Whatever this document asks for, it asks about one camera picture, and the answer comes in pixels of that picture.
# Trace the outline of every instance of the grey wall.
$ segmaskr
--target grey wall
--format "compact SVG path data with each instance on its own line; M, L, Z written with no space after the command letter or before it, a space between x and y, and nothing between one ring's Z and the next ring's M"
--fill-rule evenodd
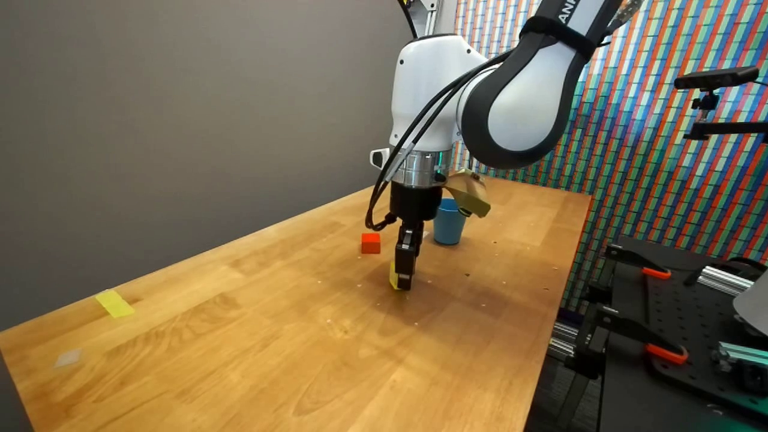
M3 0L0 328L370 184L402 28L390 0Z

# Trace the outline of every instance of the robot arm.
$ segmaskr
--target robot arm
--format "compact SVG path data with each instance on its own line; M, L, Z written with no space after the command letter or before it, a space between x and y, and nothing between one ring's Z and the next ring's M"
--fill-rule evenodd
M519 45L492 59L460 35L422 34L400 50L390 146L372 152L372 162L381 167L372 207L384 192L381 180L390 180L389 215L372 222L372 207L368 210L368 227L374 231L402 221L394 287L410 287L422 222L436 214L455 129L467 152L495 167L519 167L546 155L566 126L579 74L608 35L620 5L621 0L542 0Z

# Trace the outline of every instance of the yellow tape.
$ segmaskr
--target yellow tape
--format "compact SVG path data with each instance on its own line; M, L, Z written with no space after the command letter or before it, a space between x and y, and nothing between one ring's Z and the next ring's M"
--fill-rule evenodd
M129 316L134 315L134 308L124 302L124 298L117 290L101 290L96 294L96 302L113 316Z

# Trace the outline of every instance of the wooden tabletop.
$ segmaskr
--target wooden tabletop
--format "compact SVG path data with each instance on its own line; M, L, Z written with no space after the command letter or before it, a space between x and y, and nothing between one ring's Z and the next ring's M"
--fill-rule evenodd
M0 353L36 430L524 430L591 197L486 192L458 248L424 238L410 292L386 282L396 227L359 255L363 189L117 286L131 315L83 298Z

